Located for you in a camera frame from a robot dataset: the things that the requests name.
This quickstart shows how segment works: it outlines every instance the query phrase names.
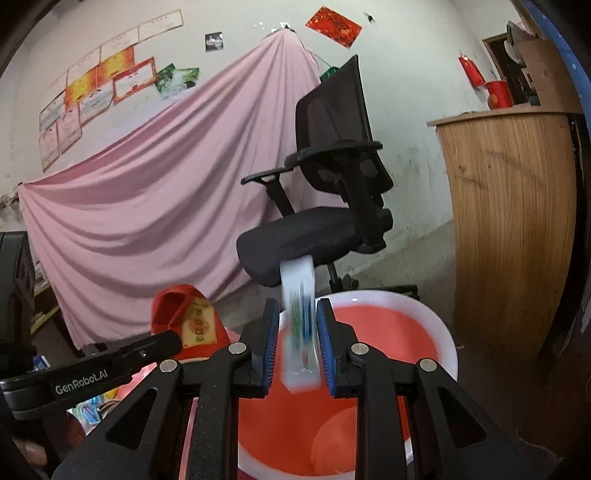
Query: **toothbrush package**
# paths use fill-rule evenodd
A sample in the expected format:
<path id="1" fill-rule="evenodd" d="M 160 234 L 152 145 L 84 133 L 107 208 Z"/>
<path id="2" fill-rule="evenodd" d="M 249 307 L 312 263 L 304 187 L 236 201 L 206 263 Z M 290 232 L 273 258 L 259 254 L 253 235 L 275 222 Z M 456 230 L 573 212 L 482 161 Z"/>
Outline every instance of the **toothbrush package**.
<path id="1" fill-rule="evenodd" d="M 283 305 L 288 317 L 283 339 L 281 381 L 295 393 L 319 388 L 314 262 L 310 255 L 281 262 Z"/>

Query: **chair armrest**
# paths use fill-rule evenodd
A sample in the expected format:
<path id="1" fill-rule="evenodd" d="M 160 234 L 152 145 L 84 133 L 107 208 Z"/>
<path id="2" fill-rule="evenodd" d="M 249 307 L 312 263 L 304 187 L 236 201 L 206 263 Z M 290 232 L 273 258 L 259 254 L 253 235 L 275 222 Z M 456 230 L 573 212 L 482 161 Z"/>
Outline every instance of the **chair armrest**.
<path id="1" fill-rule="evenodd" d="M 267 183 L 269 183 L 269 180 L 263 180 L 266 177 L 275 177 L 277 179 L 279 179 L 279 175 L 281 175 L 282 173 L 288 172 L 288 171 L 292 171 L 294 169 L 294 167 L 279 167 L 279 168 L 273 168 L 271 170 L 265 170 L 265 171 L 260 171 L 259 173 L 253 173 L 252 175 L 249 175 L 248 177 L 244 177 L 241 181 L 240 181 L 240 185 L 246 185 L 247 183 L 250 183 L 252 181 L 255 181 L 261 185 L 266 185 Z"/>
<path id="2" fill-rule="evenodd" d="M 295 213 L 295 211 L 289 198 L 287 198 L 287 195 L 285 194 L 285 190 L 283 189 L 281 182 L 279 181 L 279 175 L 288 171 L 292 171 L 293 169 L 294 167 L 280 167 L 273 168 L 272 170 L 260 171 L 259 173 L 254 173 L 248 177 L 244 177 L 240 181 L 240 185 L 246 185 L 252 181 L 263 185 L 267 190 L 267 195 L 273 201 L 273 203 L 277 205 L 277 208 L 281 214 L 283 216 L 291 215 L 292 213 Z"/>
<path id="3" fill-rule="evenodd" d="M 340 164 L 340 159 L 336 156 L 343 156 L 348 159 L 355 159 L 357 162 L 363 160 L 360 155 L 362 153 L 375 153 L 381 150 L 384 146 L 380 142 L 374 141 L 358 141 L 358 140 L 343 140 L 332 145 L 325 147 L 308 147 L 302 148 L 298 153 L 298 161 L 295 163 L 292 158 L 290 159 L 290 166 L 299 165 L 301 162 L 306 160 L 319 160 L 322 166 L 328 170 L 337 170 L 336 164 Z"/>

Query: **red decoration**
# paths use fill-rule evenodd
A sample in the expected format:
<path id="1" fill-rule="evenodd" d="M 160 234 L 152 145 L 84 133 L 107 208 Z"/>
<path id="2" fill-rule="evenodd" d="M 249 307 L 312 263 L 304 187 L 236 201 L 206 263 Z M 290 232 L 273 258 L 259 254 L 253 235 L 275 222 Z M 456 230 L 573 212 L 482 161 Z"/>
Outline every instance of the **red decoration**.
<path id="1" fill-rule="evenodd" d="M 466 72 L 466 75 L 468 75 L 468 79 L 470 80 L 472 88 L 478 88 L 483 86 L 484 77 L 482 76 L 482 73 L 480 73 L 480 70 L 478 70 L 476 64 L 473 61 L 471 61 L 468 57 L 463 55 L 461 52 L 459 60 L 462 64 L 462 67 L 464 68 L 464 72 Z"/>
<path id="2" fill-rule="evenodd" d="M 326 7 L 321 7 L 308 20 L 306 27 L 326 35 L 346 48 L 351 48 L 361 32 L 361 25 Z"/>
<path id="3" fill-rule="evenodd" d="M 152 304 L 152 333 L 176 332 L 183 350 L 176 360 L 208 358 L 229 345 L 230 339 L 220 317 L 203 294 L 188 284 L 161 291 Z"/>

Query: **certificate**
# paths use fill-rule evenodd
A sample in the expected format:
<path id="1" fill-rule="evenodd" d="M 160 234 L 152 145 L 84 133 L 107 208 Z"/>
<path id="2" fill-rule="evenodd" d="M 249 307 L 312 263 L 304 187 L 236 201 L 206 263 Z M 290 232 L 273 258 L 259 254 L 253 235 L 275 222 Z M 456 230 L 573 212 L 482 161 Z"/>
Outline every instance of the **certificate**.
<path id="1" fill-rule="evenodd" d="M 61 92 L 66 90 L 66 79 L 68 77 L 67 72 L 55 80 L 43 95 L 43 107 L 45 108 L 47 105 L 51 103 L 51 101 L 56 98 Z"/>
<path id="2" fill-rule="evenodd" d="M 113 82 L 98 87 L 89 96 L 80 100 L 80 124 L 84 125 L 108 109 L 113 99 Z"/>
<path id="3" fill-rule="evenodd" d="M 62 113 L 66 111 L 66 93 L 61 92 L 54 100 L 47 105 L 39 114 L 39 131 L 44 132 L 55 122 Z"/>
<path id="4" fill-rule="evenodd" d="M 113 78 L 113 88 L 115 90 L 113 98 L 115 103 L 146 88 L 148 85 L 152 85 L 155 81 L 156 68 L 154 67 L 154 57 L 152 57 Z"/>
<path id="5" fill-rule="evenodd" d="M 57 122 L 53 122 L 39 135 L 39 153 L 41 154 L 41 169 L 46 171 L 60 156 L 57 146 Z"/>
<path id="6" fill-rule="evenodd" d="M 96 90 L 96 68 L 86 72 L 74 83 L 68 85 L 66 88 L 66 108 L 78 103 L 94 90 Z"/>
<path id="7" fill-rule="evenodd" d="M 134 27 L 127 32 L 117 35 L 107 43 L 104 43 L 100 48 L 100 59 L 106 60 L 111 55 L 114 55 L 118 51 L 125 50 L 132 45 L 139 42 L 138 27 Z"/>
<path id="8" fill-rule="evenodd" d="M 80 112 L 76 104 L 57 119 L 57 141 L 60 146 L 60 153 L 63 155 L 81 136 Z"/>
<path id="9" fill-rule="evenodd" d="M 175 10 L 169 14 L 160 15 L 139 26 L 139 41 L 160 35 L 163 32 L 173 28 L 183 26 L 183 16 L 180 10 Z"/>
<path id="10" fill-rule="evenodd" d="M 91 51 L 88 55 L 85 55 L 78 60 L 68 70 L 68 85 L 74 83 L 77 79 L 82 77 L 86 72 L 92 70 L 100 62 L 100 48 Z"/>
<path id="11" fill-rule="evenodd" d="M 134 66 L 135 55 L 134 48 L 128 47 L 125 50 L 111 55 L 108 59 L 102 61 L 96 69 L 96 85 L 103 86 L 110 82 L 118 73 L 124 72 Z"/>

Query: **wooden counter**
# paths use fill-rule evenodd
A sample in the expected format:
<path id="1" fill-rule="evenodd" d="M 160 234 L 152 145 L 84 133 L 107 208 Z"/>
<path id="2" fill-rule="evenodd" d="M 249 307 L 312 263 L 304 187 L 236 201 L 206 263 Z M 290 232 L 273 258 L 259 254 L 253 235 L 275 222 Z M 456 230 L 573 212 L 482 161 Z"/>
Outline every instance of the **wooden counter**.
<path id="1" fill-rule="evenodd" d="M 564 289 L 576 176 L 564 112 L 465 113 L 437 127 L 452 194 L 457 331 L 533 359 Z"/>

